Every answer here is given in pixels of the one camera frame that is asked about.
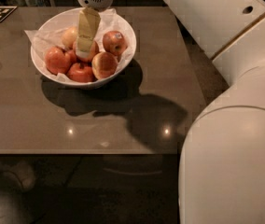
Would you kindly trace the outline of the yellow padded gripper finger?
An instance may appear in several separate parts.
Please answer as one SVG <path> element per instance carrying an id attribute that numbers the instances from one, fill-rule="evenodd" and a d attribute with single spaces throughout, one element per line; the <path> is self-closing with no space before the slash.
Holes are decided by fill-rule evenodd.
<path id="1" fill-rule="evenodd" d="M 89 56 L 100 21 L 99 12 L 93 8 L 85 7 L 79 11 L 76 41 L 76 55 L 79 57 L 87 58 Z"/>

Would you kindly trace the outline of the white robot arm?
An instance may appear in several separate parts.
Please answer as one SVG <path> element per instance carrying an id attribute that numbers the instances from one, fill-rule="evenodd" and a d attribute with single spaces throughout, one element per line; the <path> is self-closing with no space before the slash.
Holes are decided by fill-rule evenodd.
<path id="1" fill-rule="evenodd" d="M 180 224 L 265 224 L 265 2 L 163 1 L 229 84 L 182 147 Z"/>

